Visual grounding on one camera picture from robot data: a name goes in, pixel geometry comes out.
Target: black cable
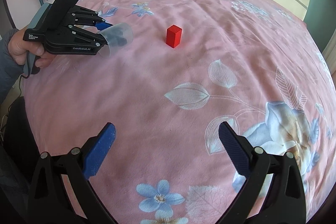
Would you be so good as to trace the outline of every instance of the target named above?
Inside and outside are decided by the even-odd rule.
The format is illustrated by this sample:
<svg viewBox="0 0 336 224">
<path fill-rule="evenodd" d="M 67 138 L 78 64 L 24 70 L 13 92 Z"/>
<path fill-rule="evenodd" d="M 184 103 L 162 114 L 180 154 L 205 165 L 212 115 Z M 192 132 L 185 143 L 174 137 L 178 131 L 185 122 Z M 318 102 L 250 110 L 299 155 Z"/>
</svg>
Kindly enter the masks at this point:
<svg viewBox="0 0 336 224">
<path fill-rule="evenodd" d="M 19 91 L 20 91 L 20 94 L 19 94 L 19 96 L 18 96 L 17 98 L 19 98 L 19 97 L 22 95 L 22 90 L 21 90 L 21 80 L 22 80 L 22 78 L 24 78 L 24 79 L 28 79 L 29 76 L 30 76 L 29 52 L 28 52 L 28 51 L 27 51 L 26 62 L 27 62 L 27 67 L 28 67 L 28 76 L 20 75 L 20 80 L 19 80 Z M 10 104 L 10 106 L 8 107 L 8 112 L 7 112 L 7 113 L 9 113 L 9 111 L 10 111 L 11 106 L 13 105 L 13 103 L 14 103 L 14 102 L 12 102 L 12 103 Z"/>
</svg>

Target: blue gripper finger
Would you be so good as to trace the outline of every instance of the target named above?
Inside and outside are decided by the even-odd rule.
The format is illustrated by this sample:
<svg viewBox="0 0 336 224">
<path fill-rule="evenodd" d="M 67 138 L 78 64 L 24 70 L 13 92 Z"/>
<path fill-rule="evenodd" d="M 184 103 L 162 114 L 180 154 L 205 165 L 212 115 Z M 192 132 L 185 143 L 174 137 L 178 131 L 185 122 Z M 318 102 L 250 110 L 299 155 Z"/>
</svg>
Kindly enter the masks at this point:
<svg viewBox="0 0 336 224">
<path fill-rule="evenodd" d="M 100 22 L 100 23 L 96 23 L 96 25 L 95 25 L 95 27 L 99 31 L 105 30 L 106 28 L 111 27 L 111 26 L 113 26 L 113 25 L 110 24 L 110 23 L 107 23 L 107 22 Z"/>
<path fill-rule="evenodd" d="M 112 123 L 108 123 L 98 135 L 95 145 L 84 158 L 83 175 L 86 180 L 97 174 L 115 139 L 116 128 Z"/>
<path fill-rule="evenodd" d="M 238 174 L 248 178 L 251 173 L 250 160 L 248 154 L 238 140 L 239 136 L 236 135 L 227 122 L 222 122 L 220 124 L 218 135 Z"/>
</svg>

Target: pink bedsheet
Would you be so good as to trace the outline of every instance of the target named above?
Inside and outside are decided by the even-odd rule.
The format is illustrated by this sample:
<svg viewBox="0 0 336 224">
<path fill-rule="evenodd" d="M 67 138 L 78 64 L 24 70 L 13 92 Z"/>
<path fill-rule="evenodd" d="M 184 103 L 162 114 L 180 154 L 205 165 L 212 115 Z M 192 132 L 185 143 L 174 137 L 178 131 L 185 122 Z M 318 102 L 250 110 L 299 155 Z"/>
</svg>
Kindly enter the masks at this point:
<svg viewBox="0 0 336 224">
<path fill-rule="evenodd" d="M 115 125 L 90 182 L 119 223 L 215 223 L 244 182 L 217 137 L 223 121 L 268 153 L 292 151 L 307 219 L 318 210 L 336 180 L 336 94 L 302 21 L 272 0 L 79 5 L 128 23 L 134 41 L 107 59 L 58 56 L 25 81 L 26 110 L 52 155 Z M 165 44 L 173 24 L 183 29 L 176 48 Z"/>
</svg>

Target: red wooden block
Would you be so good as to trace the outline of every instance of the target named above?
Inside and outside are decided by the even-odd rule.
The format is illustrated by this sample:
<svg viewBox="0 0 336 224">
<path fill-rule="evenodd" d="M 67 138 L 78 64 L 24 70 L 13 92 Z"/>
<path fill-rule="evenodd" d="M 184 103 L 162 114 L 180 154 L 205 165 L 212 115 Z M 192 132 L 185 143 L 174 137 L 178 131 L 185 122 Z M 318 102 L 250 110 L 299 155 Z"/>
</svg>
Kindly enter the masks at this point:
<svg viewBox="0 0 336 224">
<path fill-rule="evenodd" d="M 175 48 L 181 42 L 182 29 L 173 25 L 167 29 L 166 44 Z"/>
</svg>

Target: transparent plastic cup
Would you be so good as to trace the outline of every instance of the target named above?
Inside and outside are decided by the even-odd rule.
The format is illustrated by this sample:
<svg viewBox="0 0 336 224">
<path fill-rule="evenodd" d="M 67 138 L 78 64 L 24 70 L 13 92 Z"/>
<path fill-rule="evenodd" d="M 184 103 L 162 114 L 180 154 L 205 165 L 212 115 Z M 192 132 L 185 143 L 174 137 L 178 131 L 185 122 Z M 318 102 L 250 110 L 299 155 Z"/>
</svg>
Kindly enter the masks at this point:
<svg viewBox="0 0 336 224">
<path fill-rule="evenodd" d="M 133 31 L 127 23 L 119 23 L 99 31 L 107 41 L 108 45 L 104 45 L 99 53 L 102 57 L 110 57 L 118 50 L 127 46 L 133 41 Z"/>
</svg>

